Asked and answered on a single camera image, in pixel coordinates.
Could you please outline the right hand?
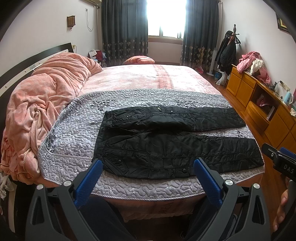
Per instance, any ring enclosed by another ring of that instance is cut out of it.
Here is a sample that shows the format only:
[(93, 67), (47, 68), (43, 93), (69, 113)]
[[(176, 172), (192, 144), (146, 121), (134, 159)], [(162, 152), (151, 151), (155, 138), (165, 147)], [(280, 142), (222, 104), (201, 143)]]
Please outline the right hand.
[(281, 195), (281, 201), (280, 205), (277, 209), (276, 217), (273, 221), (273, 231), (276, 232), (278, 230), (279, 225), (284, 221), (285, 219), (285, 206), (288, 201), (288, 189), (283, 192)]

